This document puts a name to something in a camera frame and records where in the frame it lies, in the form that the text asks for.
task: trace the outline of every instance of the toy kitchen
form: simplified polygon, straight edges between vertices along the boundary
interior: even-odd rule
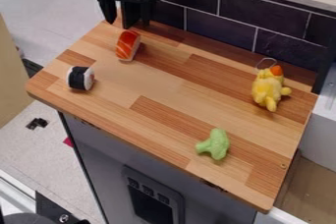
[[[92,2],[106,21],[27,91],[59,111],[106,223],[307,223],[279,202],[300,153],[336,170],[327,1]]]

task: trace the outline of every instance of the plush toy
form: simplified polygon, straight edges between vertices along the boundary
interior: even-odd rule
[[[284,75],[279,65],[259,70],[252,85],[254,102],[275,112],[281,96],[290,95],[292,92],[289,87],[282,86],[283,83]]]
[[[121,61],[132,62],[140,45],[140,35],[133,30],[125,30],[120,34],[116,46],[116,56]]]
[[[212,129],[210,138],[196,144],[196,152],[210,152],[214,160],[220,160],[226,156],[226,151],[230,146],[229,138],[222,129]]]

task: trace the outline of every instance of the tiled backsplash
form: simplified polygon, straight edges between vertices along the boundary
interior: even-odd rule
[[[317,71],[336,13],[286,0],[159,0],[154,19]]]

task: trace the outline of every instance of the white floor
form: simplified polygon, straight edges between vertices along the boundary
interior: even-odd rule
[[[0,12],[26,58],[45,66],[103,17],[95,0],[0,0]],[[49,121],[28,130],[33,118]],[[35,101],[0,129],[0,169],[80,218],[103,223],[55,110]]]

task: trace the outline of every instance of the black object on floor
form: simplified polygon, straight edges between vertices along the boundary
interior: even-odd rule
[[[67,211],[39,192],[36,192],[36,213],[48,218],[54,223],[89,224],[88,221],[80,221],[71,212]]]
[[[42,66],[38,65],[37,63],[31,62],[31,60],[28,59],[23,59],[23,63],[30,78],[32,78],[37,72],[43,69]]]
[[[42,118],[34,118],[26,127],[30,130],[35,130],[37,126],[45,128],[48,125],[48,122]]]

